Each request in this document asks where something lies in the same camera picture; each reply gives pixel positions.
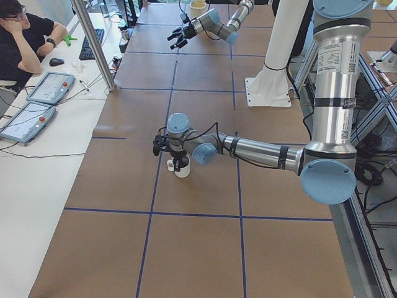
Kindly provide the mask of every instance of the blue tape line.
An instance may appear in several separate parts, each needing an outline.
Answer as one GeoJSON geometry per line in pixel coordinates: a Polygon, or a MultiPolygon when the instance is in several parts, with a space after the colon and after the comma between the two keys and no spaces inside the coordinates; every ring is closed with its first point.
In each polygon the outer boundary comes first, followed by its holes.
{"type": "Polygon", "coordinates": [[[219,219],[262,219],[262,220],[289,220],[289,221],[309,221],[309,222],[332,222],[332,219],[309,218],[309,217],[272,217],[256,215],[227,215],[227,214],[195,214],[195,213],[178,213],[178,212],[156,212],[156,211],[134,211],[134,210],[113,210],[113,209],[90,209],[65,207],[64,210],[82,211],[82,212],[108,212],[108,213],[128,213],[128,214],[148,214],[162,216],[186,216],[186,217],[211,217],[219,219]]]}

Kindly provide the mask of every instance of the hand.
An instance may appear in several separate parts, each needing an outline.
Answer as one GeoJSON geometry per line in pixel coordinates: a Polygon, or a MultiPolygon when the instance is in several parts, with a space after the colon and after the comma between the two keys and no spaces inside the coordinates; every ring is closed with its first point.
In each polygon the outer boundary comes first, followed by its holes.
{"type": "Polygon", "coordinates": [[[37,49],[36,54],[41,57],[46,57],[54,49],[54,45],[50,42],[44,43],[40,48],[37,49]]]}
{"type": "Polygon", "coordinates": [[[0,26],[4,27],[9,33],[22,33],[22,24],[14,20],[0,19],[0,26]]]}

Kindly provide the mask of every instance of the computer mouse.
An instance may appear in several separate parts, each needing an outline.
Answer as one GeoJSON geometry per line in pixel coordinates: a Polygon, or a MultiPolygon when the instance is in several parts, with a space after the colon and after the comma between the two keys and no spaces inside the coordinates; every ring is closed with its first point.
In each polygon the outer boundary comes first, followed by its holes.
{"type": "Polygon", "coordinates": [[[50,60],[50,66],[61,65],[61,64],[63,64],[63,63],[65,63],[65,61],[63,61],[62,58],[52,58],[52,59],[50,60]]]}

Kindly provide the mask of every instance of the robotic arm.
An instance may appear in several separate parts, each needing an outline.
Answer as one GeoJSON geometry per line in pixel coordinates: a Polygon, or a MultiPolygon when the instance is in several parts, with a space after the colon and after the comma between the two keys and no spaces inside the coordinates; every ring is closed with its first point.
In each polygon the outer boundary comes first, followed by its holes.
{"type": "Polygon", "coordinates": [[[370,30],[372,0],[314,0],[314,38],[319,44],[313,138],[297,150],[227,136],[199,134],[189,118],[173,114],[167,135],[154,140],[154,154],[171,152],[174,171],[190,154],[205,165],[216,154],[286,169],[300,176],[303,190],[324,204],[347,200],[355,189],[356,150],[350,144],[360,41],[370,30]]]}
{"type": "Polygon", "coordinates": [[[231,0],[231,2],[238,4],[239,7],[226,25],[220,22],[219,14],[214,8],[192,20],[186,14],[181,14],[182,21],[186,25],[172,31],[172,35],[167,38],[169,41],[174,38],[177,39],[176,43],[171,45],[171,49],[182,48],[187,45],[188,39],[203,31],[212,32],[219,38],[233,44],[237,39],[237,31],[240,29],[241,23],[254,9],[254,2],[251,0],[231,0]]]}

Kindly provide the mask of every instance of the robot label sticker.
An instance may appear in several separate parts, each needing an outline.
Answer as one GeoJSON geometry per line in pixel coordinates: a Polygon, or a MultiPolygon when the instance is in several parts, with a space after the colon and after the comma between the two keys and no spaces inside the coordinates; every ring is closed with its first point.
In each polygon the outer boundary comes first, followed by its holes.
{"type": "Polygon", "coordinates": [[[357,75],[359,73],[360,44],[358,42],[344,42],[342,47],[341,73],[357,75]]]}
{"type": "Polygon", "coordinates": [[[317,74],[333,73],[341,70],[342,43],[325,45],[318,49],[317,74]]]}

